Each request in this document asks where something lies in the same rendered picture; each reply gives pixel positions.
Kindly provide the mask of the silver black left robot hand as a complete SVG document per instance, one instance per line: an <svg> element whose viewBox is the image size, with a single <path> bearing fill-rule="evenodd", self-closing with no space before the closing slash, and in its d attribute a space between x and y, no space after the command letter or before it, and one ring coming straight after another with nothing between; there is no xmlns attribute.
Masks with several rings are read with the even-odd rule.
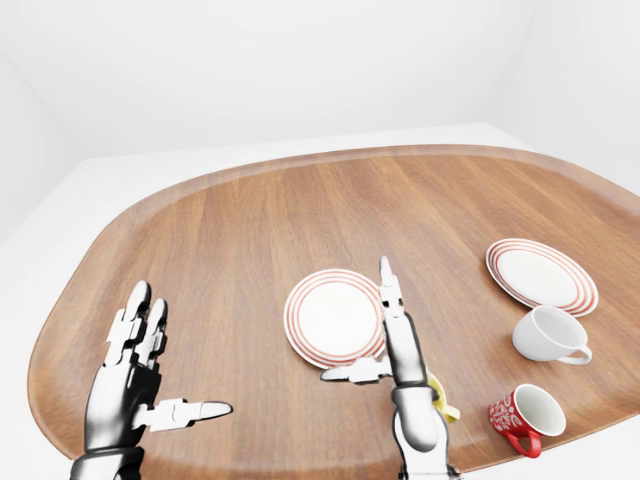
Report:
<svg viewBox="0 0 640 480"><path fill-rule="evenodd" d="M188 428L197 421L233 412L230 404L218 401L155 401L161 383L157 360L167 342L168 304L162 298L152 301L151 297L151 286L141 280L126 307L116 312L107 336L109 348L87 401L87 453L134 447L145 430Z"/></svg>

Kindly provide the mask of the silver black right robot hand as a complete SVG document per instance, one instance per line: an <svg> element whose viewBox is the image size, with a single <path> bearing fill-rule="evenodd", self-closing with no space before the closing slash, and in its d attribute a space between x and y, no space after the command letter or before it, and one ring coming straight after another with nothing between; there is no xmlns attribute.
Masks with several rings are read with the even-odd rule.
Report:
<svg viewBox="0 0 640 480"><path fill-rule="evenodd" d="M381 360L364 357L346 366L327 369L320 374L322 381L366 384L392 377L397 386L427 384L427 369L415 326L405 311L399 281L386 256L380 258L379 270L386 356Z"/></svg>

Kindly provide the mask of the yellow mug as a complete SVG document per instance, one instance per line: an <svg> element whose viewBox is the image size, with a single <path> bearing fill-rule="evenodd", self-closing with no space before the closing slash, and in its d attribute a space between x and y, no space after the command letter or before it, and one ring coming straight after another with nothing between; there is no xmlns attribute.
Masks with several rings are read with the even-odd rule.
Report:
<svg viewBox="0 0 640 480"><path fill-rule="evenodd" d="M444 387L432 372L427 374L427 383L437 393L437 398L432 401L436 410L448 423L458 421L461 416L460 411L448 403Z"/></svg>

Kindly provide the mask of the white plate with red rings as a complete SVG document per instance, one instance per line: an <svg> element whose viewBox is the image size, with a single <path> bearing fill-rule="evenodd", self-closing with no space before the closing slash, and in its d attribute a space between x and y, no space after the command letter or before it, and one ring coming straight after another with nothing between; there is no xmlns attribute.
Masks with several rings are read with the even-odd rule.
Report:
<svg viewBox="0 0 640 480"><path fill-rule="evenodd" d="M582 317L598 306L599 293L591 276L569 256L543 243L498 240L487 249L485 263L506 293L531 308L553 306Z"/></svg>
<svg viewBox="0 0 640 480"><path fill-rule="evenodd" d="M385 349L379 287L351 270L325 269L299 281L284 305L283 326L291 347L322 369Z"/></svg>

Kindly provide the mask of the red patterned mug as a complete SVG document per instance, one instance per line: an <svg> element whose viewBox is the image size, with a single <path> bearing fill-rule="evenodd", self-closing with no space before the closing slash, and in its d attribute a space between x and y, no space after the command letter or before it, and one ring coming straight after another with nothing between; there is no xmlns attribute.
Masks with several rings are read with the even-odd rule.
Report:
<svg viewBox="0 0 640 480"><path fill-rule="evenodd" d="M521 384L488 409L493 428L521 455L537 458L541 437L557 437L566 429L566 417L559 403L546 390Z"/></svg>

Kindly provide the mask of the white mug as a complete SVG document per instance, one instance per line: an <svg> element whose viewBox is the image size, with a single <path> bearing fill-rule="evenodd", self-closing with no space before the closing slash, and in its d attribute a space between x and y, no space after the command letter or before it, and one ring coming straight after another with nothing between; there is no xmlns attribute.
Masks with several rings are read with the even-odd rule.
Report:
<svg viewBox="0 0 640 480"><path fill-rule="evenodd" d="M582 324L564 310L540 305L515 326L512 343L524 357L538 361L561 361L572 365L589 363L593 354Z"/></svg>

